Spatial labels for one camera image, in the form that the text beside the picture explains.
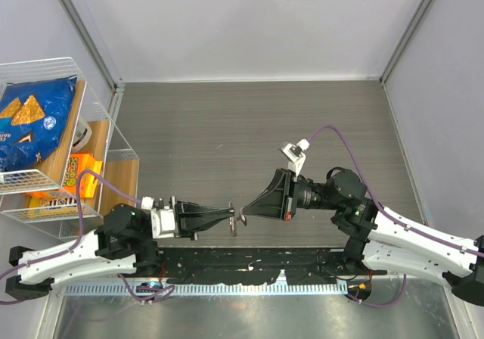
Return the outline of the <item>silver keyring with clips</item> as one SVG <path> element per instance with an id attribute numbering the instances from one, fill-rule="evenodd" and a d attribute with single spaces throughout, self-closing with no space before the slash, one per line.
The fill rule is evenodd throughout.
<path id="1" fill-rule="evenodd" d="M 247 226 L 247 218 L 244 215 L 244 209 L 240 208 L 237 212 L 234 212 L 234 215 L 229 218 L 229 228 L 230 228 L 230 236 L 236 237 L 237 236 L 237 224 L 240 223 L 244 226 Z"/>

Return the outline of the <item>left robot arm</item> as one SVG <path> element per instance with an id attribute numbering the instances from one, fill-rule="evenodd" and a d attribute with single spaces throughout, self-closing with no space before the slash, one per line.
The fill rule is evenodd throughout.
<path id="1" fill-rule="evenodd" d="M 16 301 L 44 297 L 61 285 L 103 275 L 160 275 L 164 259 L 158 241 L 197 239 L 200 232 L 233 219 L 233 207 L 207 207 L 171 197 L 143 197 L 140 207 L 115 205 L 96 229 L 44 250 L 16 246 L 9 252 L 12 270 L 5 293 Z"/>

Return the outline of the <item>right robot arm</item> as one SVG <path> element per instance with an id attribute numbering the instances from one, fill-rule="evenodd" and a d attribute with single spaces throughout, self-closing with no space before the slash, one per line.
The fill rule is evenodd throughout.
<path id="1" fill-rule="evenodd" d="M 277 169 L 268 187 L 240 214 L 289 221 L 297 210 L 334 212 L 331 222 L 349 237 L 342 255 L 347 272 L 411 275 L 483 305 L 483 238 L 458 237 L 404 217 L 373 198 L 350 169 L 331 169 L 324 183 Z"/>

